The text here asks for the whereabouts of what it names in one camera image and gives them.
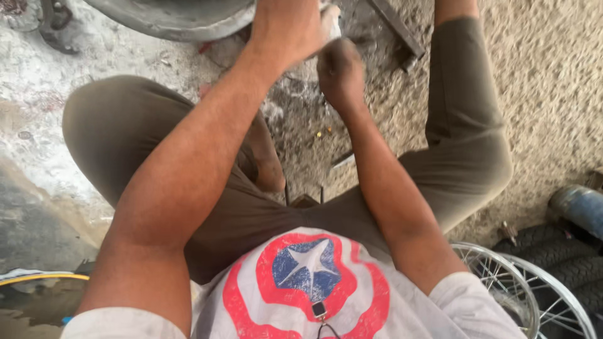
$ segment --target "yellow wire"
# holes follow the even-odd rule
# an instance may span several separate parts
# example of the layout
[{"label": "yellow wire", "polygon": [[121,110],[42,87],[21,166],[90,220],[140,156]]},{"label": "yellow wire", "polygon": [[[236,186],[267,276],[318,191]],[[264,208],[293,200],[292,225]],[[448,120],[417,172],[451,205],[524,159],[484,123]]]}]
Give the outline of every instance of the yellow wire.
[{"label": "yellow wire", "polygon": [[16,277],[7,280],[0,281],[0,286],[15,284],[17,282],[38,280],[38,279],[51,279],[51,278],[70,278],[79,280],[90,280],[89,276],[83,274],[70,274],[70,273],[40,273],[33,274],[31,276]]}]

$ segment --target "white star print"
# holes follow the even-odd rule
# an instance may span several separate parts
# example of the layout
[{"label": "white star print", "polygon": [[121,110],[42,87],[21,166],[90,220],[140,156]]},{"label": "white star print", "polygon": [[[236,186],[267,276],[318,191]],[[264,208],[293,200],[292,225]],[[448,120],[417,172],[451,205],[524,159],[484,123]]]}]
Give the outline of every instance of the white star print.
[{"label": "white star print", "polygon": [[289,254],[293,257],[293,260],[297,262],[297,266],[287,275],[286,278],[283,279],[279,283],[279,285],[286,282],[293,274],[302,268],[306,267],[308,271],[310,271],[310,293],[312,293],[312,288],[314,287],[314,273],[316,272],[329,272],[332,274],[337,274],[330,269],[326,268],[322,262],[320,262],[320,256],[323,255],[324,251],[327,249],[329,245],[329,240],[325,239],[318,243],[314,248],[306,253],[300,253],[293,251],[292,249],[287,249]]}]

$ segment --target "knee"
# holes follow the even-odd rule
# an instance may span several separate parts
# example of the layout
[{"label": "knee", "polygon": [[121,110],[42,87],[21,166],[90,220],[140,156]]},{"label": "knee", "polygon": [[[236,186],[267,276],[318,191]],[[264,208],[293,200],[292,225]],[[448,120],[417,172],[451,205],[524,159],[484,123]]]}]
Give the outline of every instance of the knee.
[{"label": "knee", "polygon": [[75,147],[80,140],[92,131],[98,131],[119,119],[119,112],[112,109],[115,101],[129,97],[146,82],[140,77],[119,75],[98,80],[79,87],[65,102],[63,111],[63,137],[69,149]]},{"label": "knee", "polygon": [[481,165],[481,185],[488,195],[500,194],[513,178],[513,160],[506,137],[494,138],[483,149],[484,159]]}]

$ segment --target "shield print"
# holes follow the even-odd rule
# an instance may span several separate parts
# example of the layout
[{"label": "shield print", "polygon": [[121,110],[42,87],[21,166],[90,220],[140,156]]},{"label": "shield print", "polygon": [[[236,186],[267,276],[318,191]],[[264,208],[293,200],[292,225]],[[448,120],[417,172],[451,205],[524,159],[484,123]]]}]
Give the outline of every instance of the shield print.
[{"label": "shield print", "polygon": [[[308,322],[319,323],[312,313],[312,304],[323,302],[326,320],[337,315],[358,286],[356,276],[342,262],[363,265],[371,276],[373,300],[360,315],[355,327],[342,338],[370,338],[383,327],[389,313],[389,284],[380,268],[358,258],[360,246],[351,241],[348,253],[342,253],[341,239],[331,234],[306,235],[287,233],[271,241],[256,263],[257,287],[265,304],[288,305],[303,311]],[[227,276],[223,302],[240,338],[301,338],[296,331],[256,324],[249,316],[247,305],[238,288],[237,277],[241,258]]]}]

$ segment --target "blue cylinder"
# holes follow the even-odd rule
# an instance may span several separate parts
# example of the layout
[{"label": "blue cylinder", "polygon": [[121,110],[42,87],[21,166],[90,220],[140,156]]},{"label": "blue cylinder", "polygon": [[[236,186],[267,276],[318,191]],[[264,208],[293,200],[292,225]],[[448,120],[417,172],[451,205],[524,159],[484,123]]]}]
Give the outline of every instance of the blue cylinder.
[{"label": "blue cylinder", "polygon": [[549,207],[603,240],[603,194],[584,186],[571,185],[553,194]]}]

